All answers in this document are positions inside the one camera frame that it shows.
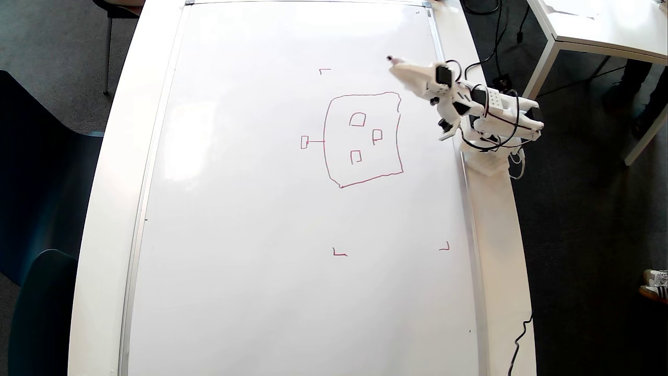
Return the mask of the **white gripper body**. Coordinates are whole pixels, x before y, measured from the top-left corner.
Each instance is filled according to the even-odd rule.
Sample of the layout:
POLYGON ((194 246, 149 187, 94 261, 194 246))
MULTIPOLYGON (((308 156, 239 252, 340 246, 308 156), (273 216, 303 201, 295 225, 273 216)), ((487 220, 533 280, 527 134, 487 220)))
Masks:
POLYGON ((432 63, 424 68, 425 95, 430 105, 451 104, 454 76, 448 62, 432 63))

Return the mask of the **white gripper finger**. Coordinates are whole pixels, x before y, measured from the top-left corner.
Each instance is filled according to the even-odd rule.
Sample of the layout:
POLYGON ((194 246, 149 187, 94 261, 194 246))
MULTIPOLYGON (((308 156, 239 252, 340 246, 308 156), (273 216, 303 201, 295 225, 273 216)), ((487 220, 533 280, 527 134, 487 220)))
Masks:
POLYGON ((402 83, 429 83, 430 68, 410 63, 397 63, 391 66, 391 73, 402 83))
POLYGON ((430 74, 424 73, 403 73, 401 81, 408 90, 422 99, 430 99, 431 92, 428 84, 431 81, 430 74))

